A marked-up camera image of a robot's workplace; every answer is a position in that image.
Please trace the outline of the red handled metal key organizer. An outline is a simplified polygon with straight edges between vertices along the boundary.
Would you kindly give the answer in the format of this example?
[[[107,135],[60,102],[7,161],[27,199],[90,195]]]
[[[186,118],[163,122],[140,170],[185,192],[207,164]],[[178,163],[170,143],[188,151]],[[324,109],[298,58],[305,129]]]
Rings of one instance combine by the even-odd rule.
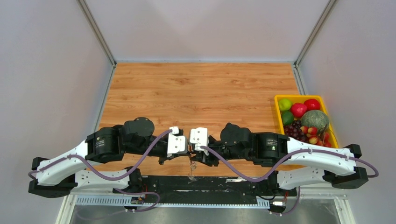
[[[190,172],[188,173],[188,178],[190,180],[190,183],[192,183],[197,180],[193,173],[193,171],[197,168],[197,165],[196,162],[192,160],[193,154],[191,152],[189,152],[188,157],[189,157],[189,165],[190,165]]]

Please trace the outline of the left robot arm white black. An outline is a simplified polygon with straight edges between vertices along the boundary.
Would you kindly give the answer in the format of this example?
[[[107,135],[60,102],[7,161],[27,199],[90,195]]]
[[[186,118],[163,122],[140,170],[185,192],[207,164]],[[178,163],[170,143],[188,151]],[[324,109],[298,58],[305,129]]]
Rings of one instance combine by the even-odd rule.
[[[94,167],[121,161],[125,154],[157,157],[159,164],[187,156],[186,137],[179,127],[171,127],[154,136],[154,123],[145,117],[122,125],[103,127],[79,145],[53,159],[36,157],[29,173],[28,192],[46,198],[58,198],[84,189],[111,189],[138,193],[144,190],[138,164],[120,171],[103,172]]]

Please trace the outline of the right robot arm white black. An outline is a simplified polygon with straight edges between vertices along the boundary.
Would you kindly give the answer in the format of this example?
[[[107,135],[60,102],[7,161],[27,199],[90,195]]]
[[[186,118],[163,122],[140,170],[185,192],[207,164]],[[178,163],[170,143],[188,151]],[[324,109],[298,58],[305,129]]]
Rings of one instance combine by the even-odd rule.
[[[267,180],[267,190],[273,195],[322,182],[337,189],[357,189],[369,180],[366,169],[357,166],[361,150],[356,144],[345,148],[318,146],[282,134],[254,133],[231,123],[221,131],[220,140],[210,136],[207,128],[192,129],[189,144],[193,161],[210,167],[222,162],[249,182]],[[230,164],[237,159],[268,167],[269,171],[262,177],[249,177]]]

